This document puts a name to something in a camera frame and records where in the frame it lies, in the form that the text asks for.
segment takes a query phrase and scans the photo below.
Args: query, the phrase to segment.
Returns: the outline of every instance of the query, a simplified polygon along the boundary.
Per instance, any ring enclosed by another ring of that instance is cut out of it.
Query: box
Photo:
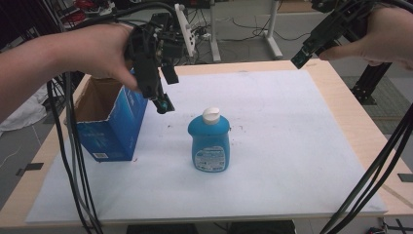
[[[115,79],[91,79],[75,104],[82,145],[97,162],[130,161],[147,105]]]

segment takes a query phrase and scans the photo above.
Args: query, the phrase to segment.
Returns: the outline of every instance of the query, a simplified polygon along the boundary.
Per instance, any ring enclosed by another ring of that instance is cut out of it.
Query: person
[[[66,71],[112,77],[137,91],[124,51],[132,28],[98,24],[41,36],[0,54],[0,123],[43,84]]]
[[[79,70],[95,77],[112,77],[131,90],[137,82],[124,59],[131,28],[100,24],[43,36],[0,54],[0,123],[45,82],[65,71]],[[324,60],[362,57],[370,64],[395,61],[413,67],[413,16],[399,8],[375,10],[362,39],[331,48]]]
[[[372,66],[397,62],[413,69],[413,15],[400,8],[381,8],[371,13],[367,34],[358,41],[333,47],[319,55],[321,60],[360,57]]]

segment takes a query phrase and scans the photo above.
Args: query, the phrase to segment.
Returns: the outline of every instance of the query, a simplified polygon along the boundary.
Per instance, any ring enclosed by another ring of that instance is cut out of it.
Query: bottle
[[[192,136],[192,161],[195,168],[208,173],[223,172],[230,162],[228,131],[230,124],[219,108],[210,107],[188,126]]]

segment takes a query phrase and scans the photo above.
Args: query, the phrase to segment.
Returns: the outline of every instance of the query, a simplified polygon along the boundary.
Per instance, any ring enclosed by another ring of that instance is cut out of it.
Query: bottle label
[[[195,167],[206,172],[220,172],[225,169],[225,151],[221,146],[201,149],[195,155]]]

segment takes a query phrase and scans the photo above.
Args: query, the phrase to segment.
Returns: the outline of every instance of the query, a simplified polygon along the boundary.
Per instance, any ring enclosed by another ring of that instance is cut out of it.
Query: bottle cap
[[[214,125],[219,122],[220,116],[221,115],[219,114],[219,108],[210,107],[204,110],[203,120],[204,120],[204,123],[208,125]]]

